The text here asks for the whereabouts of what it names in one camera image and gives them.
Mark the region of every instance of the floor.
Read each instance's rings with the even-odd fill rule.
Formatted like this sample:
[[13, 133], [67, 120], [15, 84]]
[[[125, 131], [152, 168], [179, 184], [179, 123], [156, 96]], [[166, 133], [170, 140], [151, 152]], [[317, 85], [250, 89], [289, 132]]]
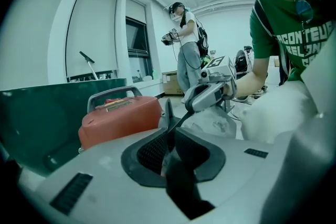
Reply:
[[[267, 86], [268, 86], [268, 89], [267, 89], [268, 92], [277, 87], [276, 85], [272, 85], [272, 84], [269, 84]], [[187, 110], [185, 108], [185, 105], [181, 103], [182, 97], [163, 97], [163, 98], [160, 98], [159, 103], [160, 103], [160, 105], [163, 109], [165, 107], [165, 103], [166, 103], [168, 98], [170, 98], [170, 100], [172, 102], [174, 115], [177, 116], [178, 118], [182, 118], [185, 115], [185, 113], [187, 112]], [[249, 97], [246, 103], [232, 102], [232, 103], [235, 104], [235, 106], [232, 109], [231, 113], [235, 117], [239, 118], [242, 110], [248, 108], [254, 101], [255, 101], [255, 99], [253, 99], [252, 97]], [[241, 125], [242, 123], [238, 120], [234, 120], [234, 121], [237, 124], [236, 139], [243, 140], [242, 132], [240, 130], [240, 128], [242, 126]], [[44, 177], [42, 177], [40, 175], [37, 175], [37, 174], [31, 172], [30, 170], [28, 170], [26, 168], [23, 168], [20, 179], [19, 179], [19, 184], [24, 185], [25, 187], [34, 191], [39, 186], [39, 184], [41, 184], [43, 182], [44, 179], [45, 179]]]

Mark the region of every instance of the handle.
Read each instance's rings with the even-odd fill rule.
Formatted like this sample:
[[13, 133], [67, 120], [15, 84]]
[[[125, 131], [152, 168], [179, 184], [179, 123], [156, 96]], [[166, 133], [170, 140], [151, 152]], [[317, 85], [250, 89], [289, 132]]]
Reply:
[[141, 92], [135, 86], [126, 86], [126, 87], [119, 87], [115, 89], [110, 89], [104, 92], [99, 92], [97, 94], [91, 95], [88, 101], [88, 113], [92, 112], [95, 109], [95, 102], [105, 96], [108, 96], [113, 93], [119, 92], [133, 92], [134, 96], [142, 96]]
[[231, 89], [232, 89], [232, 94], [231, 95], [224, 95], [222, 97], [223, 100], [231, 100], [233, 97], [235, 97], [237, 93], [237, 84], [235, 83], [234, 77], [231, 76]]

